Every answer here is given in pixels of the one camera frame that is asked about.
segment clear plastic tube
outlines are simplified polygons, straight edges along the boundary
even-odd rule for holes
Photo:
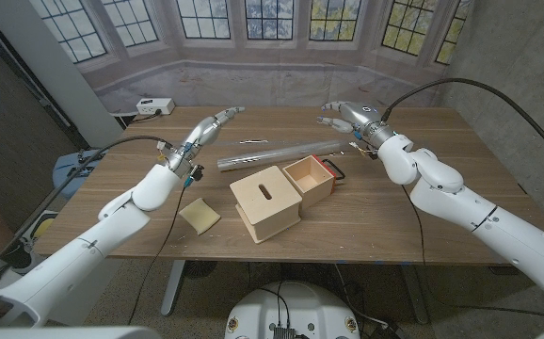
[[[300,159],[310,154],[324,155],[348,151],[350,149],[351,147],[349,146],[348,141],[345,140],[314,142],[278,150],[262,151],[218,159],[217,168],[219,171],[247,169],[285,160]]]

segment power strip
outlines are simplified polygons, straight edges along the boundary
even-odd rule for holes
[[[170,98],[145,98],[136,104],[138,114],[141,115],[153,115],[157,109],[161,109],[161,114],[168,115],[171,114],[175,106]]]

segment open wooden box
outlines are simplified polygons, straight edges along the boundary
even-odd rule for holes
[[[282,172],[303,199],[301,209],[320,202],[329,196],[335,187],[335,173],[315,155],[283,168]]]
[[[236,210],[259,244],[301,221],[301,196],[276,166],[231,184]]]

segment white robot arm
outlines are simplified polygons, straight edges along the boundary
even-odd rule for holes
[[[460,173],[430,151],[411,152],[412,141],[382,122],[376,109],[348,102],[329,103],[323,106],[326,109],[338,110],[345,121],[322,117],[318,121],[368,143],[394,183],[407,185],[420,177],[410,192],[414,205],[464,227],[544,290],[542,230],[464,186]]]
[[[161,207],[188,174],[184,187],[199,180],[202,166],[191,160],[200,147],[213,143],[220,128],[243,107],[226,109],[201,121],[177,149],[163,150],[165,162],[155,165],[135,187],[108,203],[99,223],[44,260],[19,281],[0,290],[0,328],[39,327],[112,250],[151,220],[144,212]]]

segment window pane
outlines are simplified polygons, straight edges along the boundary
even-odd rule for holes
[[[226,0],[210,0],[212,6],[212,14],[216,18],[228,18],[226,10]]]
[[[73,22],[75,23],[75,27],[81,35],[94,33],[94,26],[83,10],[71,13],[69,16],[72,18]]]
[[[449,65],[452,60],[452,53],[456,48],[456,43],[458,42],[458,37],[462,31],[462,27],[467,19],[467,14],[469,13],[469,7],[471,5],[471,0],[460,0],[456,12],[452,17],[452,22],[450,22],[450,27],[445,33],[445,38],[443,39],[443,44],[441,45],[436,61],[442,64]]]
[[[63,34],[63,38],[69,40],[80,36],[80,33],[73,26],[72,18],[69,15],[56,16],[54,19],[56,26]]]
[[[71,46],[75,57],[77,57],[77,61],[83,61],[92,58],[88,47],[84,44],[84,41],[82,39],[69,40],[69,45]]]
[[[344,11],[344,0],[329,0],[328,1],[327,19],[341,20],[343,11]]]
[[[397,27],[388,26],[387,31],[385,32],[385,38],[383,39],[383,45],[394,47],[398,32],[399,29]]]
[[[180,9],[180,15],[182,17],[197,16],[195,7],[193,7],[193,0],[178,0],[178,8]]]
[[[382,45],[419,55],[433,20],[436,0],[396,0],[385,28]]]
[[[104,54],[103,44],[96,33],[85,36],[84,42],[94,57]]]
[[[109,14],[109,18],[111,18],[111,21],[115,26],[123,25],[120,12],[115,5],[106,5],[104,9],[106,9],[106,12]]]
[[[339,39],[339,24],[341,24],[341,21],[327,21],[325,40]]]
[[[245,9],[247,10],[248,18],[261,18],[262,6],[260,0],[246,0]]]
[[[313,0],[310,40],[354,39],[360,0]]]
[[[63,8],[68,12],[72,10],[83,9],[82,4],[80,4],[79,0],[60,0],[60,2],[63,4]]]
[[[136,18],[134,16],[134,13],[132,12],[132,8],[130,7],[130,4],[127,2],[118,2],[115,4],[115,6],[118,7],[118,10],[120,11],[121,18],[123,19],[123,22],[125,24],[132,24],[136,22]]]
[[[262,0],[262,12],[264,18],[276,18],[276,0]]]
[[[144,0],[112,0],[104,8],[117,28],[124,46],[131,47],[157,40],[157,33]]]
[[[128,24],[128,31],[130,31],[130,35],[132,36],[134,43],[138,44],[146,42],[144,36],[142,35],[142,30],[138,24]]]
[[[358,19],[358,11],[360,10],[359,0],[345,0],[344,19]]]
[[[228,19],[214,19],[214,27],[216,28],[216,38],[229,39],[231,37]]]
[[[312,19],[327,18],[327,5],[328,0],[313,0],[312,1]]]
[[[341,23],[339,31],[339,40],[353,40],[354,31],[356,30],[356,22],[344,21]]]
[[[418,33],[412,33],[412,40],[410,41],[410,46],[408,47],[408,52],[413,55],[418,55],[421,53],[421,48],[423,47],[424,35]]]
[[[61,48],[63,48],[63,51],[67,53],[67,56],[73,61],[73,63],[77,62],[77,58],[75,58],[75,55],[73,54],[72,48],[69,46],[67,42],[61,42],[60,43]]]
[[[247,19],[247,38],[248,39],[262,38],[262,20]]]
[[[157,35],[154,29],[152,29],[151,22],[140,23],[140,29],[142,29],[142,34],[144,34],[146,41],[157,40]]]
[[[176,0],[176,3],[188,39],[231,37],[226,0]]]
[[[53,19],[44,19],[44,23],[46,24],[48,29],[50,29],[50,31],[53,33],[57,41],[61,42],[65,40],[65,38],[63,38],[63,35],[61,34],[61,31],[59,31],[58,28],[56,27],[55,21],[53,21]]]
[[[438,62],[444,63],[444,64],[450,64],[450,60],[452,59],[452,53],[454,52],[454,49],[456,48],[456,45],[445,41],[441,45],[440,53],[438,54]]]
[[[134,15],[140,22],[149,20],[147,8],[144,6],[144,2],[142,0],[130,0],[130,7],[132,7]]]
[[[310,23],[310,40],[322,40],[325,38],[325,22],[312,21]]]
[[[197,25],[197,19],[184,18],[182,19],[184,25],[184,32],[187,38],[200,38],[199,26]]]
[[[198,18],[198,20],[200,35],[203,38],[215,38],[216,32],[214,31],[214,21],[209,18]]]
[[[106,53],[79,0],[30,0],[73,63]]]
[[[278,1],[279,1],[279,18],[293,19],[293,0],[278,0]]]
[[[293,3],[293,0],[246,0],[248,39],[292,39]]]
[[[263,20],[264,39],[276,38],[276,20]]]
[[[194,0],[195,9],[197,10],[197,16],[200,18],[212,16],[212,11],[209,8],[209,0]]]
[[[121,26],[117,29],[124,46],[134,45],[134,40],[132,39],[132,36],[130,36],[130,32],[128,32],[128,28],[126,26]]]
[[[293,37],[293,20],[279,20],[278,39],[291,39]]]

